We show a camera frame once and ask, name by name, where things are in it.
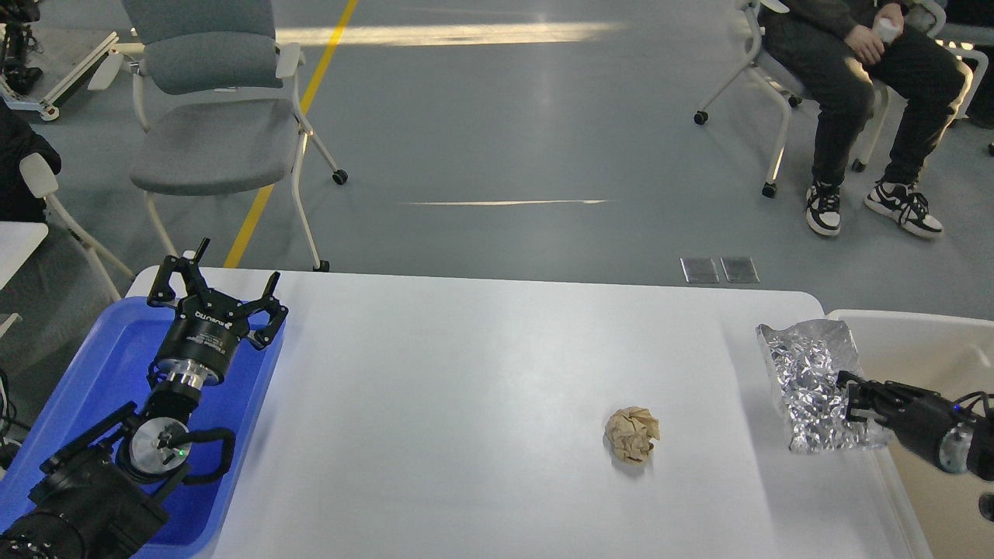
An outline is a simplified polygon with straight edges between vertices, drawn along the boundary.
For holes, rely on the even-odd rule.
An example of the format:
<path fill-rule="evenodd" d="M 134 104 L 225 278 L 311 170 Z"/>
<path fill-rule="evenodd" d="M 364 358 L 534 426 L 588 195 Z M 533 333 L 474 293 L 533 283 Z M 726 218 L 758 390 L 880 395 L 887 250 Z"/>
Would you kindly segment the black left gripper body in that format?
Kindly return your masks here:
<path fill-rule="evenodd" d="M 238 312 L 241 303 L 224 293 L 181 298 L 176 318 L 149 366 L 150 384 L 163 381 L 187 363 L 206 371 L 206 385 L 223 383 L 238 344 L 249 331 L 246 314 Z"/>

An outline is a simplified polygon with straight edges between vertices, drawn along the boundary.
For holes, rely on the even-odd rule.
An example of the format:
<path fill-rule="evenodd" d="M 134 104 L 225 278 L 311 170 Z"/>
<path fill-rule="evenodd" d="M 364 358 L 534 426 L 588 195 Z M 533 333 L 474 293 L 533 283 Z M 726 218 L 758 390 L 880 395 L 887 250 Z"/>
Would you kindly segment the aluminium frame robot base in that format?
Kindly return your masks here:
<path fill-rule="evenodd" d="M 109 30 L 38 28 L 39 20 L 39 1 L 1 2 L 2 101 L 49 123 L 120 37 Z"/>

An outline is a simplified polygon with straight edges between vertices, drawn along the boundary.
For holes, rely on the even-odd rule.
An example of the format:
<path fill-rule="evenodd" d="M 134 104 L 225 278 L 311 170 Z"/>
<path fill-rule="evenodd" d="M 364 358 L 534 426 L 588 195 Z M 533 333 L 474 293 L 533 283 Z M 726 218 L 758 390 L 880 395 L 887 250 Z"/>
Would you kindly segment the person's bare hand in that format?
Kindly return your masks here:
<path fill-rule="evenodd" d="M 856 25 L 843 39 L 854 57 L 864 66 L 879 64 L 885 53 L 885 44 L 873 29 Z"/>

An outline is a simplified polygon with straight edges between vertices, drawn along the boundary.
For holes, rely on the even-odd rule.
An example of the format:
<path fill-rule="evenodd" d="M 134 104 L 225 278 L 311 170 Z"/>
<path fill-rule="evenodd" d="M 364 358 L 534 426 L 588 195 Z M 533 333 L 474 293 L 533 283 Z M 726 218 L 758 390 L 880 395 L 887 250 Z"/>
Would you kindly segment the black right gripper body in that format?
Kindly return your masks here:
<path fill-rule="evenodd" d="M 899 407 L 890 429 L 910 453 L 949 474 L 973 473 L 970 453 L 975 414 L 940 395 L 929 394 Z"/>

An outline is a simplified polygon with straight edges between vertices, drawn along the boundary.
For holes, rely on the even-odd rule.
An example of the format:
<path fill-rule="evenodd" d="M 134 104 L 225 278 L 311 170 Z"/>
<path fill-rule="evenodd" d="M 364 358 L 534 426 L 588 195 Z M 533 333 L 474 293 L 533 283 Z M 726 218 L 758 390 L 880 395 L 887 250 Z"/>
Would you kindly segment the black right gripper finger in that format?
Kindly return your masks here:
<path fill-rule="evenodd" d="M 849 404 L 909 404 L 922 397 L 919 387 L 866 380 L 850 371 L 839 372 L 836 386 L 845 390 Z"/>
<path fill-rule="evenodd" d="M 898 401 L 895 398 L 849 398 L 845 410 L 848 422 L 874 422 L 883 429 L 894 431 Z"/>

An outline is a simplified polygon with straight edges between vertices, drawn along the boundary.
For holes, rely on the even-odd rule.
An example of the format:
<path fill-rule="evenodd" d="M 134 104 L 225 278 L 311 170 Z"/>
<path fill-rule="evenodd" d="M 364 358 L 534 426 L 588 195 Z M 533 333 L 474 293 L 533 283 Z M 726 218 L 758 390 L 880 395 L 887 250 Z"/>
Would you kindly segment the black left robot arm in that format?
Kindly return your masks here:
<path fill-rule="evenodd" d="M 111 304 L 2 480 L 4 558 L 189 558 L 219 532 L 288 310 L 167 257 Z"/>

